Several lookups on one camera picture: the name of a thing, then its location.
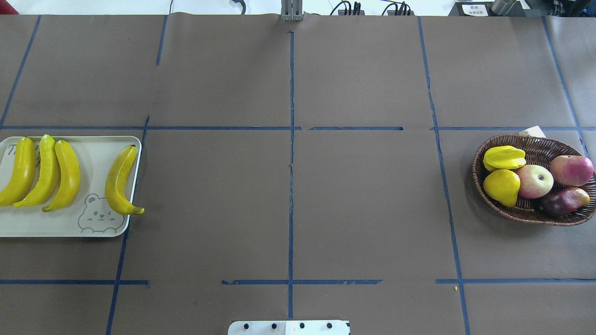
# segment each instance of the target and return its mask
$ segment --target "banana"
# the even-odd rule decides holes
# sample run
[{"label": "banana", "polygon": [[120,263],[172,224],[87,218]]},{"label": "banana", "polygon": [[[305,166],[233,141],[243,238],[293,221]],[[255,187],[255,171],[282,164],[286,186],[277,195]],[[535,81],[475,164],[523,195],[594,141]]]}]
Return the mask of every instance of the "banana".
[{"label": "banana", "polygon": [[60,165],[60,186],[52,202],[42,208],[44,212],[61,209],[68,206],[79,192],[80,166],[75,152],[66,142],[61,139],[55,145],[58,165]]},{"label": "banana", "polygon": [[145,209],[143,207],[136,207],[124,195],[126,188],[126,181],[131,174],[132,166],[135,163],[136,146],[129,145],[124,148],[108,173],[108,178],[105,181],[105,197],[110,207],[118,214],[143,214]]},{"label": "banana", "polygon": [[39,157],[41,159],[39,168],[39,180],[35,187],[21,201],[14,203],[16,208],[26,206],[36,206],[48,200],[60,181],[60,167],[58,166],[58,157],[54,147],[56,141],[52,136],[44,135],[39,141]]},{"label": "banana", "polygon": [[4,190],[0,192],[0,206],[9,206],[21,201],[29,192],[35,178],[35,145],[29,137],[17,142],[13,175]]}]

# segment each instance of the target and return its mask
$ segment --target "red apple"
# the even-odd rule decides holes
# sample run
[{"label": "red apple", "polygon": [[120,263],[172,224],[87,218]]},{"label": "red apple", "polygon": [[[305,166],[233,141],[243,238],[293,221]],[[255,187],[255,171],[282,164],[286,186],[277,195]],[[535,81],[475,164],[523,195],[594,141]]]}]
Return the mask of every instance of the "red apple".
[{"label": "red apple", "polygon": [[548,193],[554,183],[552,174],[540,165],[524,165],[516,170],[520,177],[518,196],[536,199]]},{"label": "red apple", "polygon": [[582,186],[594,176],[594,165],[584,156],[557,156],[550,170],[555,181],[566,186]]}]

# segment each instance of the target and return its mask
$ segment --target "woven basket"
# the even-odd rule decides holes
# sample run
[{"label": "woven basket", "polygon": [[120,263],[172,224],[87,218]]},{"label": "woven basket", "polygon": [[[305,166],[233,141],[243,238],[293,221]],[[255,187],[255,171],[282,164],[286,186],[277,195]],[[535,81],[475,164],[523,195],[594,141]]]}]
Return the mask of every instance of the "woven basket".
[{"label": "woven basket", "polygon": [[[565,143],[555,141],[554,139],[519,135],[498,135],[487,139],[478,148],[474,155],[474,160],[472,161],[472,178],[474,179],[474,185],[482,199],[484,199],[484,201],[500,215],[527,224],[555,226],[579,225],[586,222],[594,215],[594,212],[596,212],[596,179],[594,176],[587,184],[580,187],[588,193],[590,202],[586,206],[578,208],[573,213],[560,218],[551,218],[538,210],[538,199],[518,197],[516,206],[514,208],[507,208],[501,205],[498,201],[489,198],[482,188],[484,179],[489,175],[489,172],[482,163],[482,159],[484,158],[486,150],[500,145],[512,145],[515,148],[522,149],[526,152],[527,164],[540,165],[547,169],[549,168],[550,162],[557,156],[581,156],[581,154],[572,147]],[[567,186],[555,183],[551,192],[556,192],[566,187]]]}]

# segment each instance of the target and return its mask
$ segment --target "cable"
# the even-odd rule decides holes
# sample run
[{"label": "cable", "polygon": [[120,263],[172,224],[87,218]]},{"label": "cable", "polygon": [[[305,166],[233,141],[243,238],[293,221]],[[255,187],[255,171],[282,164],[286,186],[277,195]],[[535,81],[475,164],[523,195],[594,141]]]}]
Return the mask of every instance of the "cable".
[{"label": "cable", "polygon": [[337,6],[335,6],[335,8],[333,8],[333,10],[331,11],[331,14],[329,15],[333,15],[333,12],[335,12],[335,10],[341,5],[343,4],[346,7],[346,11],[344,12],[344,15],[347,15],[349,12],[352,11],[352,4],[349,1],[341,1],[339,4],[337,4]]},{"label": "cable", "polygon": [[410,6],[408,4],[406,4],[405,1],[403,1],[403,2],[397,2],[397,1],[392,1],[392,0],[383,0],[383,1],[391,2],[391,3],[389,5],[387,5],[387,7],[385,7],[385,10],[381,14],[381,16],[385,15],[385,12],[389,9],[389,7],[391,7],[391,5],[395,5],[395,11],[393,12],[393,15],[395,15],[395,16],[397,16],[397,15],[399,15],[399,16],[408,15],[409,16],[412,13],[412,8],[410,8]]},{"label": "cable", "polygon": [[389,5],[387,5],[387,7],[385,7],[385,10],[383,11],[383,13],[381,14],[381,16],[385,15],[385,12],[387,12],[387,10],[389,9],[389,7],[391,7],[392,5],[395,6],[395,11],[398,11],[398,5],[395,2],[390,3]]},{"label": "cable", "polygon": [[232,0],[234,3],[240,3],[240,5],[242,5],[242,13],[240,13],[240,15],[244,15],[246,13],[246,4],[244,3],[244,0]]}]

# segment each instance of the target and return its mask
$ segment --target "table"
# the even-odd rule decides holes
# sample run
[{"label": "table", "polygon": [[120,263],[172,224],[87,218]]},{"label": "table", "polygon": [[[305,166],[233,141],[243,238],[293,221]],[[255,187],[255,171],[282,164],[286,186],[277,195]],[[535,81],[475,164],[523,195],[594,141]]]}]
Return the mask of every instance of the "table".
[{"label": "table", "polygon": [[507,221],[470,173],[484,140],[534,125],[596,152],[596,21],[19,15],[0,30],[0,139],[135,135],[147,210],[115,238],[0,240],[0,334],[596,328],[594,219]]}]

